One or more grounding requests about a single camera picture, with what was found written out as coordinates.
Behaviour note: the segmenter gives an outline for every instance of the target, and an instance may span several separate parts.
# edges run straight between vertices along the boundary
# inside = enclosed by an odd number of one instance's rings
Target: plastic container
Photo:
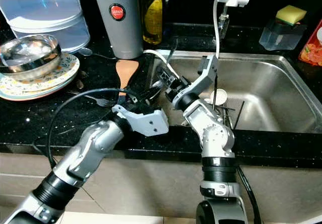
[[[79,0],[0,0],[10,26],[45,28],[69,21],[82,9]]]
[[[66,52],[90,40],[79,0],[0,0],[0,10],[16,37],[52,34]]]
[[[38,29],[37,32],[34,29],[15,27],[11,27],[11,29],[17,38],[30,34],[51,34],[58,40],[61,50],[64,52],[75,52],[85,47],[90,40],[87,25],[82,15],[79,15],[76,20],[53,28]]]
[[[292,50],[301,39],[306,25],[278,23],[270,20],[263,30],[259,43],[266,50]]]

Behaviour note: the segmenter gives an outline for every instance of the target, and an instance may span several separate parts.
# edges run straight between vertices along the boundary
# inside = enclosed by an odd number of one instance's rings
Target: plate
[[[49,89],[46,90],[42,90],[42,91],[35,91],[33,92],[33,95],[29,95],[29,96],[12,96],[12,95],[7,95],[5,93],[3,93],[2,91],[0,91],[0,97],[6,100],[10,100],[10,101],[28,101],[28,100],[33,100],[33,99],[37,99],[37,98],[41,98],[41,97],[45,97],[48,96],[54,92],[57,92],[58,90],[64,88],[65,86],[67,86],[72,80],[74,80],[74,78],[76,77],[76,74],[74,74],[71,78],[69,78],[66,82],[63,82],[62,84],[55,86],[55,87],[51,87]]]
[[[0,74],[0,91],[4,94],[23,97],[34,93],[25,94],[25,92],[38,92],[58,86],[70,79],[79,69],[79,59],[72,55],[63,53],[61,63],[53,72],[29,81],[17,81],[10,76]]]

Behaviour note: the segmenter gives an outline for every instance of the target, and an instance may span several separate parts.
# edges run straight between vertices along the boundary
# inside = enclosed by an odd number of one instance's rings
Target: gray thermos
[[[120,59],[139,57],[143,41],[138,0],[97,0],[97,3],[114,55]]]

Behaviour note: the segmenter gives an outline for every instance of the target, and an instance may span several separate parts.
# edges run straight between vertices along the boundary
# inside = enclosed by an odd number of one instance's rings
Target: sink basin
[[[168,50],[158,50],[167,57]],[[193,82],[202,56],[210,52],[176,51],[171,66]],[[153,84],[157,77],[155,59],[151,68]],[[214,86],[203,92],[209,98]],[[282,56],[222,53],[218,65],[218,88],[226,90],[226,107],[236,129],[257,131],[322,133],[322,104],[306,86],[290,63]],[[170,125],[184,122],[161,92],[156,100],[168,116]]]

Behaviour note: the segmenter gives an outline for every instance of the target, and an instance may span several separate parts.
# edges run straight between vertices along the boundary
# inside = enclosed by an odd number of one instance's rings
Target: sponge holder
[[[259,43],[266,50],[292,50],[301,39],[306,25],[293,26],[271,19],[263,30]]]

